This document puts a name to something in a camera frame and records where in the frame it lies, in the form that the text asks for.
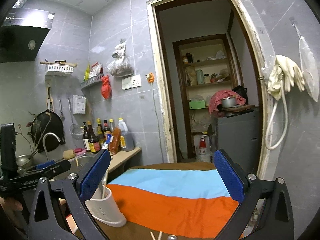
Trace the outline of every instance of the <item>white hose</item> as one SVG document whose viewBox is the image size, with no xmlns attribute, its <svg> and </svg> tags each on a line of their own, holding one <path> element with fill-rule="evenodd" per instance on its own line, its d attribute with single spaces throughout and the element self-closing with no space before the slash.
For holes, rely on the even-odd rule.
<svg viewBox="0 0 320 240">
<path fill-rule="evenodd" d="M 281 91 L 281 97 L 282 97 L 282 102 L 283 102 L 283 107 L 284 107 L 284 129 L 283 129 L 283 133 L 282 133 L 280 139 L 278 140 L 278 142 L 273 146 L 268 145 L 268 135 L 269 135 L 269 132 L 270 132 L 270 127 L 271 127 L 271 124 L 272 124 L 272 121 L 273 121 L 273 118 L 275 116 L 276 109 L 277 109 L 277 106 L 278 106 L 278 101 L 276 100 L 275 105 L 273 106 L 271 118 L 270 118 L 269 124 L 267 126 L 267 131 L 266 131 L 266 136 L 265 136 L 265 144 L 266 144 L 266 148 L 268 150 L 273 150 L 273 149 L 277 148 L 280 145 L 280 143 L 284 139 L 284 136 L 285 136 L 285 134 L 287 132 L 287 128 L 288 128 L 288 108 L 287 108 L 287 102 L 285 101 L 285 97 L 284 97 L 283 85 L 284 85 L 284 82 L 283 82 L 283 76 L 282 76 L 281 80 L 280 80 L 280 91 Z"/>
</svg>

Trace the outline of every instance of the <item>red plastic bag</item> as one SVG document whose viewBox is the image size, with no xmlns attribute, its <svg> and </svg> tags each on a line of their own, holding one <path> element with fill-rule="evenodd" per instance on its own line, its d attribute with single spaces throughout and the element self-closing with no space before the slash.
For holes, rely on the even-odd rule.
<svg viewBox="0 0 320 240">
<path fill-rule="evenodd" d="M 109 76 L 106 75 L 102 77 L 101 80 L 102 80 L 101 94 L 105 99 L 109 99 L 111 95 L 111 85 L 109 81 Z"/>
</svg>

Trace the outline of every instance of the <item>black bag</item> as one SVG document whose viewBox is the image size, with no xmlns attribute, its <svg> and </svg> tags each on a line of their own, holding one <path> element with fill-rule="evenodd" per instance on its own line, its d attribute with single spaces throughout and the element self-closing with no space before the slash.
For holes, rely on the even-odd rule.
<svg viewBox="0 0 320 240">
<path fill-rule="evenodd" d="M 243 97 L 245 99 L 245 104 L 248 104 L 247 88 L 243 86 L 236 86 L 232 91 Z"/>
</svg>

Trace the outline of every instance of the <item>white basket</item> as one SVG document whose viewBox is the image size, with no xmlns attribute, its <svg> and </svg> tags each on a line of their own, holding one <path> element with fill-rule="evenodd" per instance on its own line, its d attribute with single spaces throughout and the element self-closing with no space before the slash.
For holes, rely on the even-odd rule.
<svg viewBox="0 0 320 240">
<path fill-rule="evenodd" d="M 72 113 L 85 114 L 85 100 L 84 96 L 72 96 Z"/>
<path fill-rule="evenodd" d="M 48 64 L 45 67 L 46 76 L 68 76 L 73 72 L 72 66 L 61 64 Z"/>
</svg>

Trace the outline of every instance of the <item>blue gripper pad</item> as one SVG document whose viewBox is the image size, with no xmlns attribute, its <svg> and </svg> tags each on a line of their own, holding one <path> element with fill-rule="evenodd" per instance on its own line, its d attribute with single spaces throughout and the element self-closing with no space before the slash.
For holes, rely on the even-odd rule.
<svg viewBox="0 0 320 240">
<path fill-rule="evenodd" d="M 245 198 L 243 183 L 220 150 L 214 152 L 213 162 L 231 198 L 242 203 Z"/>
<path fill-rule="evenodd" d="M 48 167 L 48 166 L 50 166 L 50 165 L 52 165 L 52 164 L 55 164 L 55 163 L 56 163 L 56 162 L 55 162 L 54 160 L 51 160 L 51 161 L 48 161 L 48 162 L 46 162 L 46 163 L 38 164 L 38 165 L 36 166 L 36 170 L 41 170 L 41 169 L 46 168 L 46 167 Z"/>
<path fill-rule="evenodd" d="M 92 165 L 89 172 L 81 182 L 79 199 L 84 202 L 92 198 L 100 181 L 103 179 L 107 168 L 110 165 L 110 153 L 105 150 L 100 158 Z"/>
</svg>

